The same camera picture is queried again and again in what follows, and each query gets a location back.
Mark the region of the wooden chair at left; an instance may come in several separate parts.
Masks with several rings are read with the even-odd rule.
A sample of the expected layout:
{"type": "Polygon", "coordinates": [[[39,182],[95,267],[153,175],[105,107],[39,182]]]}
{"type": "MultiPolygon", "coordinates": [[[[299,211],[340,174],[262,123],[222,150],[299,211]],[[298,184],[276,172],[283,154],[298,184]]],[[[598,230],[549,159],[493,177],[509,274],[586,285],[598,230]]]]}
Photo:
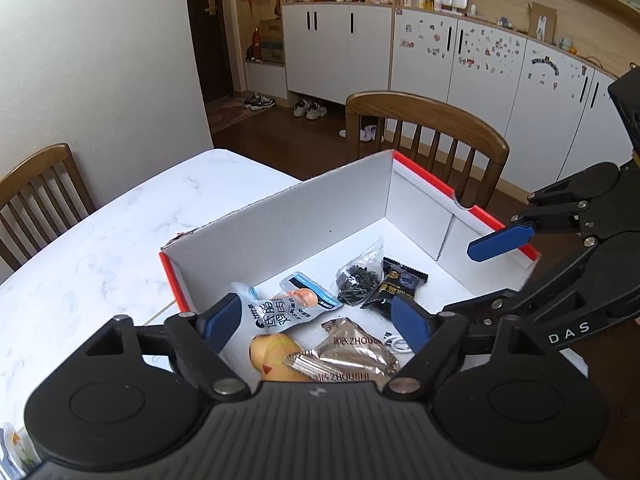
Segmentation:
{"type": "Polygon", "coordinates": [[[18,270],[94,212],[70,146],[35,152],[1,178],[1,261],[18,270]]]}

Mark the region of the white floor cabinets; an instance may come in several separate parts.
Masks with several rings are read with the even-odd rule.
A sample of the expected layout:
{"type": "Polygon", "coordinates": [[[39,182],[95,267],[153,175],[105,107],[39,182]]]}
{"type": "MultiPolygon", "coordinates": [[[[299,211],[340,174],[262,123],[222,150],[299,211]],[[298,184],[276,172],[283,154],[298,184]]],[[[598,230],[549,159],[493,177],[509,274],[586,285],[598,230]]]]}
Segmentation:
{"type": "Polygon", "coordinates": [[[510,146],[503,180],[532,192],[631,142],[608,95],[612,78],[541,42],[452,16],[366,4],[282,10],[288,90],[344,103],[366,90],[446,102],[510,146]]]}

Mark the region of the brown silver snack bag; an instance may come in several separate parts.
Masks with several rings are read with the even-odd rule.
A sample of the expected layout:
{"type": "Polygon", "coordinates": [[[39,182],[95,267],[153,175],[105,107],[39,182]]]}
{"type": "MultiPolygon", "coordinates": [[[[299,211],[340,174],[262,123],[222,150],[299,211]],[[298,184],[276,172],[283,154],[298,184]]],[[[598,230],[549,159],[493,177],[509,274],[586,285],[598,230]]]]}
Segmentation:
{"type": "Polygon", "coordinates": [[[375,382],[382,389],[400,370],[393,352],[349,318],[322,324],[326,339],[282,363],[313,382],[375,382]]]}

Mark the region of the bag of black screws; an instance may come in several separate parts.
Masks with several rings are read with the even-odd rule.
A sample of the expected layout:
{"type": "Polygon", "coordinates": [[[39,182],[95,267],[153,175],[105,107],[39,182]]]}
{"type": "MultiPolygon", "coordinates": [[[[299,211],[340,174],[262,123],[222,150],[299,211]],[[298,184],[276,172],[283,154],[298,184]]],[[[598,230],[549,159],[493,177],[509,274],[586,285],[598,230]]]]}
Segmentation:
{"type": "Polygon", "coordinates": [[[384,240],[379,237],[358,257],[335,273],[337,297],[343,304],[356,306],[365,302],[383,278],[384,240]]]}

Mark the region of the black white sneakers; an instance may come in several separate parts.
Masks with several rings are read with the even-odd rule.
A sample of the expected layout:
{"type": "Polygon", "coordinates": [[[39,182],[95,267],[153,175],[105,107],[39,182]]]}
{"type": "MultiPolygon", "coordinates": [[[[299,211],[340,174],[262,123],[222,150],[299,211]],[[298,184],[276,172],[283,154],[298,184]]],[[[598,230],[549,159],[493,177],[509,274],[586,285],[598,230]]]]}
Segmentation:
{"type": "Polygon", "coordinates": [[[252,112],[259,112],[260,110],[269,110],[276,105],[276,101],[266,96],[254,93],[244,101],[244,107],[252,112]]]}

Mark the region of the black snack packet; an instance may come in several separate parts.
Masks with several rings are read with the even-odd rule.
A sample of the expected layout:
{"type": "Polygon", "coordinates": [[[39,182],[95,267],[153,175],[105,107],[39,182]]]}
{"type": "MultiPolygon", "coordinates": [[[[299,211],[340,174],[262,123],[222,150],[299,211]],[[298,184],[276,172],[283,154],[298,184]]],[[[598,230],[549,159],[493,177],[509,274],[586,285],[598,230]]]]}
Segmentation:
{"type": "Polygon", "coordinates": [[[427,282],[428,274],[388,257],[383,258],[382,267],[382,282],[361,305],[361,309],[378,312],[390,321],[393,300],[397,296],[413,299],[416,290],[427,282]]]}

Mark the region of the white grey sneakers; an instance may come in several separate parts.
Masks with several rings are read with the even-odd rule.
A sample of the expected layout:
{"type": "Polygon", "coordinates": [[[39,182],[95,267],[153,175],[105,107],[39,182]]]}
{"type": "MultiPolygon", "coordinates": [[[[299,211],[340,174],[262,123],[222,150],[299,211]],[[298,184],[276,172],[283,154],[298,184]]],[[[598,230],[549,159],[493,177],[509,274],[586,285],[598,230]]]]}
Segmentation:
{"type": "Polygon", "coordinates": [[[317,120],[326,116],[326,108],[317,102],[300,99],[294,105],[293,114],[296,118],[317,120]]]}

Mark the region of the red white cardboard box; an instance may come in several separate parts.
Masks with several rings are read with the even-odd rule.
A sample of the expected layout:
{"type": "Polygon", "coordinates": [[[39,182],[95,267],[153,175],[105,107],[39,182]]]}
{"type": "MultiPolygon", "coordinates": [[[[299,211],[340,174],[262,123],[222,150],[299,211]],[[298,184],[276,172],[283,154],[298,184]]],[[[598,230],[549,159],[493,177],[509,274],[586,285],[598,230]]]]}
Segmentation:
{"type": "Polygon", "coordinates": [[[484,262],[468,256],[473,240],[498,229],[485,211],[459,206],[432,178],[377,154],[182,234],[162,258],[179,306],[201,313],[238,288],[279,296],[293,273],[334,289],[337,271],[376,246],[426,274],[416,302],[436,313],[525,284],[538,261],[532,248],[484,262]]]}

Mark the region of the yellow plush toy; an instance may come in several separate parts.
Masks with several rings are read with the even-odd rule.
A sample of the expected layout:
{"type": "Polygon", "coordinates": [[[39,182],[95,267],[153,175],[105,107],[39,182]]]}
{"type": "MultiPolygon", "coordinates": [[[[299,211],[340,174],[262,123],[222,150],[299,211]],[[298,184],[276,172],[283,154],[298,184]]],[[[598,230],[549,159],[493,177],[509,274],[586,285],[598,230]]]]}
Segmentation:
{"type": "Polygon", "coordinates": [[[285,334],[256,336],[248,349],[250,362],[264,382],[309,382],[309,377],[283,362],[287,356],[301,351],[302,348],[285,334]]]}

